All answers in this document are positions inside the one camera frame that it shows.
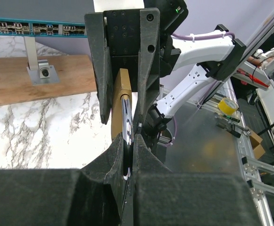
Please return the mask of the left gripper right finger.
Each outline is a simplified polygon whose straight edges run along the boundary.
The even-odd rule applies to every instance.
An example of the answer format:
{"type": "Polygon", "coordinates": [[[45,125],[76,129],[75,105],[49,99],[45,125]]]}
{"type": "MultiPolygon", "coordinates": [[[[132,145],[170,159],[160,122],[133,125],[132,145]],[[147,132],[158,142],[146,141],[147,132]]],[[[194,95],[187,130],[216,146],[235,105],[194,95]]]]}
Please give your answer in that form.
{"type": "Polygon", "coordinates": [[[174,173],[147,148],[133,144],[133,224],[136,226],[259,226],[246,182],[225,173],[174,173]]]}

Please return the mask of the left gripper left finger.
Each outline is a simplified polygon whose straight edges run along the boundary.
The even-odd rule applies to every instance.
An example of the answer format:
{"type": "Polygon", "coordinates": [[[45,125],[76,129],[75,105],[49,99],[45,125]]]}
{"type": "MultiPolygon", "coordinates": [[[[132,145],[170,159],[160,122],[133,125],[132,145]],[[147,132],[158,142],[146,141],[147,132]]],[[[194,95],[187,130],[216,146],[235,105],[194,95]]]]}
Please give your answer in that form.
{"type": "Polygon", "coordinates": [[[117,226],[123,137],[82,169],[0,169],[0,226],[117,226]]]}

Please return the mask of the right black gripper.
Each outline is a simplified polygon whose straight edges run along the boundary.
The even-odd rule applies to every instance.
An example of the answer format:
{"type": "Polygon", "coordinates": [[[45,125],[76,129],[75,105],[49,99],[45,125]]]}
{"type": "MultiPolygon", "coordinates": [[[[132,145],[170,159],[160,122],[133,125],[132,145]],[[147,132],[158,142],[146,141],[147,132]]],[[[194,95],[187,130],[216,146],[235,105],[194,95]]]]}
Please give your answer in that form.
{"type": "Polygon", "coordinates": [[[104,0],[104,13],[84,16],[103,124],[109,120],[119,69],[128,69],[132,91],[137,91],[134,122],[145,121],[159,94],[160,11],[141,8],[142,0],[104,0]]]}

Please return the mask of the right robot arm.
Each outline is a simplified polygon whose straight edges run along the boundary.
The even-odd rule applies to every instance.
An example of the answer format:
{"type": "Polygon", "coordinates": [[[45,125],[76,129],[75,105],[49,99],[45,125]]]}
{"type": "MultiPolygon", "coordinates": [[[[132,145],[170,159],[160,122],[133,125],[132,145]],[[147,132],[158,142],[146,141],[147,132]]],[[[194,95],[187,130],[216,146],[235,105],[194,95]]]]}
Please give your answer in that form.
{"type": "Polygon", "coordinates": [[[224,81],[246,49],[219,24],[180,36],[183,0],[96,0],[84,16],[102,123],[111,136],[153,143],[176,111],[209,84],[224,81]]]}

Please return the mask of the large brass padlock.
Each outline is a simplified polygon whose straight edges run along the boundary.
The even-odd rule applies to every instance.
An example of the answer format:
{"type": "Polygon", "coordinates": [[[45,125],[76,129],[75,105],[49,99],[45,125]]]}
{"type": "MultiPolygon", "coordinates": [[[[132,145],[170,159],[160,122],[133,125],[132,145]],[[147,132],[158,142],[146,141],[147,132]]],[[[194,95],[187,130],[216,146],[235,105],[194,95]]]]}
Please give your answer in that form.
{"type": "Polygon", "coordinates": [[[132,90],[128,69],[119,69],[113,88],[111,137],[123,137],[123,177],[131,175],[131,158],[134,140],[132,116],[132,90]]]}

